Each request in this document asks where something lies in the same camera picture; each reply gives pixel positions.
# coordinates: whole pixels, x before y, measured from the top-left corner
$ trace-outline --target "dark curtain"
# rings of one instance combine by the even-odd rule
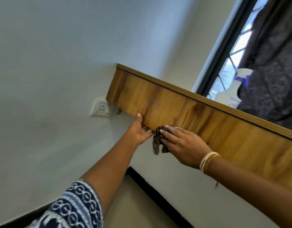
[[[292,0],[269,0],[259,12],[240,68],[254,72],[238,109],[292,130]]]

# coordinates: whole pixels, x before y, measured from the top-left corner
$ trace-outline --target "power socket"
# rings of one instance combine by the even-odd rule
[[[91,110],[91,116],[109,116],[111,103],[104,98],[96,98]]]

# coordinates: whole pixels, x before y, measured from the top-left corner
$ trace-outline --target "white bracelet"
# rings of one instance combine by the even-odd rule
[[[202,159],[201,164],[200,164],[200,170],[202,171],[202,173],[204,173],[204,166],[207,162],[207,160],[214,154],[218,154],[217,152],[210,152],[207,155],[205,155],[205,157]]]

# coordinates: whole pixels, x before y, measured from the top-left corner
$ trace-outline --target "blue and white patterned sleeve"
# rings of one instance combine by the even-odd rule
[[[75,181],[30,228],[102,228],[101,202],[86,181]]]

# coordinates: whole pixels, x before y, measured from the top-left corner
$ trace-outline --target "hand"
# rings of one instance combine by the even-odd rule
[[[128,135],[128,138],[133,141],[133,143],[138,147],[140,144],[144,143],[148,138],[150,138],[155,132],[152,130],[150,133],[146,133],[149,130],[149,127],[142,127],[142,115],[137,114],[136,121],[132,123],[125,135]]]
[[[160,130],[161,134],[168,139],[161,139],[161,141],[182,164],[199,169],[202,159],[211,152],[208,145],[193,132],[181,127],[165,127],[172,134]]]

